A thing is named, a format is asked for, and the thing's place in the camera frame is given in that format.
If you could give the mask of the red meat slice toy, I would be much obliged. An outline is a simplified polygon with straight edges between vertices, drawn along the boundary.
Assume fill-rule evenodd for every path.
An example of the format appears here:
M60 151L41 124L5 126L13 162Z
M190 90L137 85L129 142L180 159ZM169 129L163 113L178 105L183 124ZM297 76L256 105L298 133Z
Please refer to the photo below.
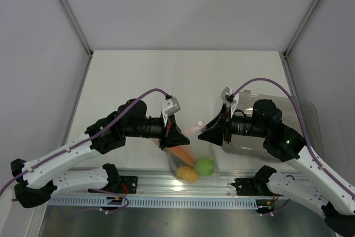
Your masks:
M172 147L168 149L175 157L182 160L185 164L193 167L195 165L195 158L191 152L191 148L188 145L180 145L177 147Z

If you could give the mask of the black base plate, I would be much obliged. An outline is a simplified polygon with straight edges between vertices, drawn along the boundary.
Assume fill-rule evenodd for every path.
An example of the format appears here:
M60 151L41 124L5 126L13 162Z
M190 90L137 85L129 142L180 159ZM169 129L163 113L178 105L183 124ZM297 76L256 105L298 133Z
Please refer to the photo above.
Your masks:
M138 189L138 177L137 176L121 176L121 183L118 185L116 189L114 189L114 193L119 194L136 194Z
M238 196L276 196L277 193L267 187L269 179L236 178L230 184Z

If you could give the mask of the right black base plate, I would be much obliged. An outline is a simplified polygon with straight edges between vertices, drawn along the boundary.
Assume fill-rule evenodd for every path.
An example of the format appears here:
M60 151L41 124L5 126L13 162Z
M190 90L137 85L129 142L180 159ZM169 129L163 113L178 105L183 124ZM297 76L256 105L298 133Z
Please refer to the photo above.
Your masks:
M238 196L276 196L277 193L267 187L269 179L236 178L230 184Z

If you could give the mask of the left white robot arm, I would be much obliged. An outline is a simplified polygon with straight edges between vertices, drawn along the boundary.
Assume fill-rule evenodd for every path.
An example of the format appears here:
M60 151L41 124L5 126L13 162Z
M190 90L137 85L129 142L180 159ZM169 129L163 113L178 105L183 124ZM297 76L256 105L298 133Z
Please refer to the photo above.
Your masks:
M176 123L175 113L180 110L176 98L163 100L159 117L146 116L147 109L144 101L131 99L116 112L87 127L71 143L35 160L12 161L15 199L29 209L59 193L81 190L117 193L122 181L114 164L106 163L92 170L73 171L72 168L125 146L126 138L155 139L162 150L190 144Z

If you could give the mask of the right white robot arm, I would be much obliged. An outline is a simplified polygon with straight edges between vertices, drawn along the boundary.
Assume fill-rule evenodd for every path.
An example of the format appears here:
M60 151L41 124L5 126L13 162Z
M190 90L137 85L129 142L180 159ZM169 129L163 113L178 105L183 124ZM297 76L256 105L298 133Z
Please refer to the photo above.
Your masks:
M282 111L272 100L256 101L250 117L234 115L223 105L198 139L221 146L234 135L264 139L263 148L270 155L311 182L294 181L264 165L253 177L257 193L285 196L319 215L340 236L354 236L354 186L330 168L299 132L283 124Z

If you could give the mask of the right aluminium frame post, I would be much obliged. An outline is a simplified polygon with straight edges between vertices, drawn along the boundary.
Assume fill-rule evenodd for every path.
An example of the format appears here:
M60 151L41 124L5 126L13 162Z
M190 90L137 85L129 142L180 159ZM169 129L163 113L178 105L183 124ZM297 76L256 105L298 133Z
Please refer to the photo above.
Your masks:
M323 0L312 0L311 1L309 7L306 10L306 13L304 14L304 16L301 19L300 24L298 25L295 33L293 34L285 51L283 52L283 57L285 60L288 60L288 58L291 55L293 49L295 48L297 42L300 40L304 31L307 29L308 25L310 24L313 16L315 15L315 13L322 1Z

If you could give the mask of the yellow lemon toy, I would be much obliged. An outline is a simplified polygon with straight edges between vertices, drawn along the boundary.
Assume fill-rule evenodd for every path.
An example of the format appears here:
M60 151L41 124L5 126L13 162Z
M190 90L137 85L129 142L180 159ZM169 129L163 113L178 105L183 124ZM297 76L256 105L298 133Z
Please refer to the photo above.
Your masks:
M188 183L194 183L199 179L198 172L190 166L179 167L175 173L175 176Z

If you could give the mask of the aluminium frame post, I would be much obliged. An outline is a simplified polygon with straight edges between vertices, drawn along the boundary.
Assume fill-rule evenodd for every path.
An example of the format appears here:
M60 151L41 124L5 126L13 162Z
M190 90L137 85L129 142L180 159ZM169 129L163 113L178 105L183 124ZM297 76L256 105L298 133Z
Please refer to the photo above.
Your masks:
M61 9L64 12L64 15L67 18L67 21L69 22L74 34L76 35L76 37L78 38L81 46L83 47L85 53L87 54L87 56L90 58L93 55L93 51L79 25L79 22L68 2L68 0L57 0Z
M283 57L285 60L288 60L288 58L291 55L293 49L295 48L297 42L300 40L304 31L307 29L308 25L310 24L313 16L315 15L315 13L322 1L323 0L312 0L311 1L309 7L306 10L306 13L304 14L304 16L301 19L300 24L298 25L295 33L293 34L285 51L283 52Z

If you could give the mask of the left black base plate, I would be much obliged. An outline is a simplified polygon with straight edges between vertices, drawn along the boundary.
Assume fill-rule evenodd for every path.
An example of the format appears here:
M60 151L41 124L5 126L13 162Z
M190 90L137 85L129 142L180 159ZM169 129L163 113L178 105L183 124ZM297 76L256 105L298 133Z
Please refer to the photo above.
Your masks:
M138 189L138 177L137 176L121 176L121 183L118 185L116 189L114 189L114 193L119 194L136 194Z

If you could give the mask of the green round fruit toy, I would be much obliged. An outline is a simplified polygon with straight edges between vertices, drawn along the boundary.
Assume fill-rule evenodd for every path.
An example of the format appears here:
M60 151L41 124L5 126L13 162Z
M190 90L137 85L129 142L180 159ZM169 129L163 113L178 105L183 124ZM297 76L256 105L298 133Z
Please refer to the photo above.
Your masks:
M201 158L196 162L195 170L202 176L211 176L215 172L215 163L211 158Z

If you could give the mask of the left aluminium frame post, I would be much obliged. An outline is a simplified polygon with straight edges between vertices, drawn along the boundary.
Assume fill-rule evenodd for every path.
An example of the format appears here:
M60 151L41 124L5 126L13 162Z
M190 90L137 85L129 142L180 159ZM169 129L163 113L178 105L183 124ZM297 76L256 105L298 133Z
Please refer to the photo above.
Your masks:
M78 38L81 46L83 47L85 53L87 54L87 56L90 58L93 55L93 51L79 25L79 22L68 2L68 0L57 0L61 9L64 12L64 15L67 18L67 21L69 22L74 34L76 35L76 37Z

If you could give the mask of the clear pink zip bag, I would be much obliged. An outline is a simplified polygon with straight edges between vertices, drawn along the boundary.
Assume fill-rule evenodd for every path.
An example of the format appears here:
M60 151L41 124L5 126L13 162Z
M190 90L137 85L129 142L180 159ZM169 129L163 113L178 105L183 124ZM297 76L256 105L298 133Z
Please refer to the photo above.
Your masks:
M188 183L177 178L175 176L177 169L181 166L189 166L189 165L185 164L182 160L180 160L179 158L175 157L170 152L168 152L168 148L164 149L166 161L169 166L171 174L174 176L174 178L176 178L182 183L195 184L195 183L202 183L204 181L220 180L219 166L212 145L209 143L204 143L198 140L197 138L197 136L201 133L201 131L205 126L206 126L205 122L200 120L197 122L197 124L194 127L191 127L189 129L184 129L182 133L190 139L190 144L188 146L190 146L191 148L191 152L195 158L195 163L201 158L211 158L214 161L215 172L213 173L213 175L211 176L199 175L199 179L194 183Z

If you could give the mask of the aluminium mounting rail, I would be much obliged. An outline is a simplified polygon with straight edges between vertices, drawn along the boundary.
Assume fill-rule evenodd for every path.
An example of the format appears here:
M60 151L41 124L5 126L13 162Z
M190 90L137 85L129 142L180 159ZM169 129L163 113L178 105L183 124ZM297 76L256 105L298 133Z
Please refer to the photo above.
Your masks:
M40 171L40 177L28 186L39 188L49 195L72 194L77 192L87 192L95 194L115 195L119 198L133 194L114 193L114 189L121 183L121 175L114 165L106 164L102 167L89 170L67 170L52 176L45 175ZM173 193L183 194L228 194L237 195L236 190L229 182L204 181L202 183L188 184L182 183L172 174L164 177L147 174L138 175L138 189L136 194L159 194L167 195Z

